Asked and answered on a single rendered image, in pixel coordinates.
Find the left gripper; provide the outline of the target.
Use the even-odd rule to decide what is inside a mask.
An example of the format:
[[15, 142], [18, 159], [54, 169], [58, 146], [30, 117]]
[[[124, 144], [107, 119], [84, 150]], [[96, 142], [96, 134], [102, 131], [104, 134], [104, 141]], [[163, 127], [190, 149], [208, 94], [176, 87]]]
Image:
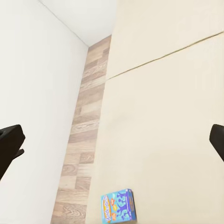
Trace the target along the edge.
[[20, 149], [18, 151], [18, 153], [16, 154], [16, 156], [14, 157], [14, 159], [17, 158], [18, 156], [22, 155], [23, 153], [25, 153], [24, 149]]

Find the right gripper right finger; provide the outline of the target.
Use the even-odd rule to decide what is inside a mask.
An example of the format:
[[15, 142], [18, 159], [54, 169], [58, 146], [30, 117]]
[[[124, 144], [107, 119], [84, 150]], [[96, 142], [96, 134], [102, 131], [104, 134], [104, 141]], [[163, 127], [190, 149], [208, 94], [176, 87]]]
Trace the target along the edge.
[[224, 126], [213, 124], [209, 141], [224, 161]]

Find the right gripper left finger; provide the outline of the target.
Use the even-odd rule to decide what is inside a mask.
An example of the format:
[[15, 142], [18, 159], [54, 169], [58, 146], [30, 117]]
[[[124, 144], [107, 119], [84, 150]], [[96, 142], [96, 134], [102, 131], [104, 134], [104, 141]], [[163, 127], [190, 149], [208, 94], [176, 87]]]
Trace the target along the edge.
[[0, 180], [20, 150], [25, 137], [20, 124], [0, 129]]

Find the board game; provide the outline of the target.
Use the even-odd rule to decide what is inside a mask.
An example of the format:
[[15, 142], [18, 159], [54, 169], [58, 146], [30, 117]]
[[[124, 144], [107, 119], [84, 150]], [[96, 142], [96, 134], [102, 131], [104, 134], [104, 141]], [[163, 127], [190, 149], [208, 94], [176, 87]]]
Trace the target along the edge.
[[102, 195], [100, 198], [102, 224], [136, 220], [132, 189]]

